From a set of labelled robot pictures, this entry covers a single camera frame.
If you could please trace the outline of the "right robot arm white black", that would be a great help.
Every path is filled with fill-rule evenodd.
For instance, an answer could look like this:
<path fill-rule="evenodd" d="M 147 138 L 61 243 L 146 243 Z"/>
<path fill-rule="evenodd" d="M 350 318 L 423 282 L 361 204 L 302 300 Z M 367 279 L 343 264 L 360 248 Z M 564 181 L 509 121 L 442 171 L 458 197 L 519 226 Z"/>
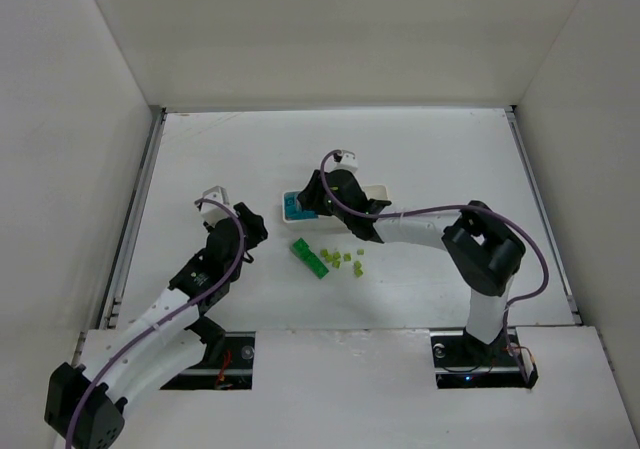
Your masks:
<path fill-rule="evenodd" d="M 470 310 L 464 332 L 480 344 L 494 344 L 503 332 L 512 279 L 525 247 L 502 221 L 479 201 L 478 212 L 453 210 L 410 216 L 389 200 L 367 196 L 354 174 L 315 170 L 297 195 L 305 211 L 340 220 L 357 238 L 381 244 L 407 243 L 446 252 L 470 287 Z"/>

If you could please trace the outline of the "green lego brick stack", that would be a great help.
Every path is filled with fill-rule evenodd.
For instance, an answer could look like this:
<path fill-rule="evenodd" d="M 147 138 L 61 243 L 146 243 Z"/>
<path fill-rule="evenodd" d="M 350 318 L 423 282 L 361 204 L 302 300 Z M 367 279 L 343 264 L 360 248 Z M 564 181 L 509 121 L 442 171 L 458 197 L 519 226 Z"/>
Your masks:
<path fill-rule="evenodd" d="M 290 251 L 318 279 L 323 279 L 329 273 L 329 269 L 311 250 L 303 238 L 299 238 L 293 242 L 290 246 Z"/>

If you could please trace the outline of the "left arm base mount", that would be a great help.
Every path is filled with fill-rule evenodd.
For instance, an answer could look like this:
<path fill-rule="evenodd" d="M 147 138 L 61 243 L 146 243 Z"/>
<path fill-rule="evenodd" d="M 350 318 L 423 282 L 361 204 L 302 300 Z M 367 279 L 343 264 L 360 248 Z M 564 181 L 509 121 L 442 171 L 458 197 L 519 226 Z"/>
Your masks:
<path fill-rule="evenodd" d="M 218 352 L 208 350 L 203 360 L 175 376 L 164 391 L 251 390 L 255 361 L 255 332 L 226 334 Z"/>

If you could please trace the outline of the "teal lego brick stack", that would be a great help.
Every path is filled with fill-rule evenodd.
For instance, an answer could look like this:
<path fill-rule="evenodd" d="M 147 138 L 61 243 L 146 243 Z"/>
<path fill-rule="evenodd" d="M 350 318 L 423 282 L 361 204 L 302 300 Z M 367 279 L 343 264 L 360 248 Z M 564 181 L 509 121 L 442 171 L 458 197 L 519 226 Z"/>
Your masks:
<path fill-rule="evenodd" d="M 312 210 L 305 210 L 298 201 L 298 192 L 290 191 L 283 194 L 284 220 L 303 221 L 317 219 L 318 215 Z"/>

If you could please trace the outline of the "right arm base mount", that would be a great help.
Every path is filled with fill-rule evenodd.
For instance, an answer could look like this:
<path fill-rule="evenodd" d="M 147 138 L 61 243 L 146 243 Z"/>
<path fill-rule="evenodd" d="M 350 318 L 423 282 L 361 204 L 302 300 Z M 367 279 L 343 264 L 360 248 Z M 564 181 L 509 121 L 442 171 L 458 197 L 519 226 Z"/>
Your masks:
<path fill-rule="evenodd" d="M 535 358 L 515 329 L 490 345 L 463 330 L 430 335 L 438 389 L 532 389 L 539 379 Z"/>

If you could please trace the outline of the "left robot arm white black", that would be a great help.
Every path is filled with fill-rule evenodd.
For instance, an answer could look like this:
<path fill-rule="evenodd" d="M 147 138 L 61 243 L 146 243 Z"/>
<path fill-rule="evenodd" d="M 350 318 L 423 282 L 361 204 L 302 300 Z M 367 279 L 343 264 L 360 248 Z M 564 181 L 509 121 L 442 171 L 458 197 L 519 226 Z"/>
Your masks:
<path fill-rule="evenodd" d="M 68 448 L 109 448 L 136 402 L 201 361 L 217 356 L 226 332 L 208 318 L 266 241 L 262 216 L 244 203 L 209 207 L 206 245 L 151 306 L 92 360 L 60 364 L 50 375 L 45 422 Z"/>

